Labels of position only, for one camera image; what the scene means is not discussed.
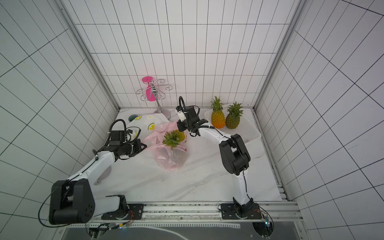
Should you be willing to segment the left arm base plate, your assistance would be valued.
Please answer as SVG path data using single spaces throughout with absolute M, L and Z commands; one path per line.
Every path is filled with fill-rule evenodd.
M 144 212 L 144 204 L 128 204 L 126 207 L 118 209 L 114 212 L 105 213 L 102 215 L 102 220 L 141 220 Z

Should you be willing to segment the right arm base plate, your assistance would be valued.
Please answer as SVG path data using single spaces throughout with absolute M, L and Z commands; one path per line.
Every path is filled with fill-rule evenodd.
M 261 220 L 263 218 L 258 204 L 251 202 L 238 204 L 220 204 L 219 210 L 223 220 Z

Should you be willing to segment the pink plastic bag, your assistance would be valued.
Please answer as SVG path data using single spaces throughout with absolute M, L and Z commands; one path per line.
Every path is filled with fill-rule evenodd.
M 165 170 L 178 170 L 188 157 L 186 148 L 186 139 L 177 147 L 171 149 L 163 144 L 164 136 L 167 132 L 178 130 L 177 122 L 169 122 L 159 125 L 155 132 L 144 139 L 144 143 L 148 145 L 147 150 L 153 153 L 156 163 Z

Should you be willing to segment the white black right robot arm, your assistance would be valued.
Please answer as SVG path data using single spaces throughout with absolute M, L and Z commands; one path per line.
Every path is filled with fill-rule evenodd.
M 248 194 L 247 173 L 251 156 L 247 147 L 238 134 L 227 135 L 205 119 L 200 119 L 193 106 L 177 106 L 179 116 L 177 126 L 180 132 L 188 131 L 192 137 L 204 137 L 218 144 L 222 164 L 229 174 L 236 176 L 234 193 L 234 212 L 239 219 L 246 219 L 250 215 L 260 212 L 259 206 Z

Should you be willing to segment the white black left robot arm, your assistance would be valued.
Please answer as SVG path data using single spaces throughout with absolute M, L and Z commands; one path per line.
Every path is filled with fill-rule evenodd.
M 103 220 L 126 220 L 141 218 L 142 204 L 127 204 L 124 195 L 109 195 L 96 198 L 95 186 L 108 174 L 108 169 L 118 160 L 128 160 L 141 153 L 147 145 L 141 143 L 139 134 L 124 126 L 122 130 L 109 129 L 106 143 L 93 150 L 94 158 L 67 180 L 57 181 L 49 196 L 51 225 L 85 224 L 93 217 Z

